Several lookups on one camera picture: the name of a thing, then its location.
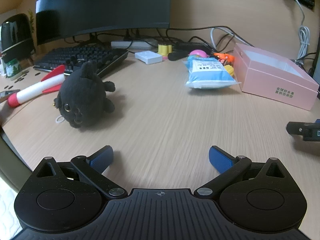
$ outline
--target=blue wet wipes package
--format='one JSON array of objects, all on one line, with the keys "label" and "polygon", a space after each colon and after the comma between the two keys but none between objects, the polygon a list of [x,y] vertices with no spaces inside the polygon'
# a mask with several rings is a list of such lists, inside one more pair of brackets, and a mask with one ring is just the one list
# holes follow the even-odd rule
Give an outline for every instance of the blue wet wipes package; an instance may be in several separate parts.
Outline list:
[{"label": "blue wet wipes package", "polygon": [[192,55],[184,63],[189,70],[187,87],[215,89],[238,84],[215,58],[202,58]]}]

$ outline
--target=green plant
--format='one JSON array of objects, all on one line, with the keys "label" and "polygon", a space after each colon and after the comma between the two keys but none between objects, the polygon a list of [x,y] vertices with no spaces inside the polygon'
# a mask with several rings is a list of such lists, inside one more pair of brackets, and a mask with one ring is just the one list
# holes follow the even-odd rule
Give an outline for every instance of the green plant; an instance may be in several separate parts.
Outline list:
[{"label": "green plant", "polygon": [[30,22],[30,27],[31,27],[31,32],[34,33],[35,32],[35,27],[34,27],[34,18],[33,18],[33,12],[31,11],[31,9],[28,10],[28,14],[29,14],[29,22]]}]

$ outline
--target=white quilted fabric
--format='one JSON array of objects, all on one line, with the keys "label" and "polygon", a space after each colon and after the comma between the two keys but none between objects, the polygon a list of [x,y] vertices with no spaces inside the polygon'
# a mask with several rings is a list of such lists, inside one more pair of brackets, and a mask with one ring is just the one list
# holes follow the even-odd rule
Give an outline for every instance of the white quilted fabric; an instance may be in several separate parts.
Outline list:
[{"label": "white quilted fabric", "polygon": [[10,240],[22,228],[14,212],[13,204],[17,196],[0,177],[0,239]]}]

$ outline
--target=triangular cutout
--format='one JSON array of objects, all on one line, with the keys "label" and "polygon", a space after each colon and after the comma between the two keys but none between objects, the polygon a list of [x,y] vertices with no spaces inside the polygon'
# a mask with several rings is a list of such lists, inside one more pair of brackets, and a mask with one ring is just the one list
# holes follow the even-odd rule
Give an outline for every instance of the triangular cutout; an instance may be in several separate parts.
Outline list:
[{"label": "triangular cutout", "polygon": [[45,163],[41,170],[38,172],[37,177],[42,178],[42,177],[49,177],[49,176],[54,176],[56,175],[51,163]]},{"label": "triangular cutout", "polygon": [[284,178],[284,175],[276,163],[271,163],[266,175],[270,177]]}]

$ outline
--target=ribbed black surface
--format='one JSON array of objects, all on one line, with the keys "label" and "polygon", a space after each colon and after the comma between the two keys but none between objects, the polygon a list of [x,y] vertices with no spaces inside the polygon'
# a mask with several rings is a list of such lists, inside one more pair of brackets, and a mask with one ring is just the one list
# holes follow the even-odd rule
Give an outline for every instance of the ribbed black surface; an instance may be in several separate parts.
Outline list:
[{"label": "ribbed black surface", "polygon": [[121,200],[111,200],[89,225],[63,234],[26,229],[16,240],[297,240],[298,230],[260,234],[226,220],[211,200],[198,199],[188,189],[134,189]]}]

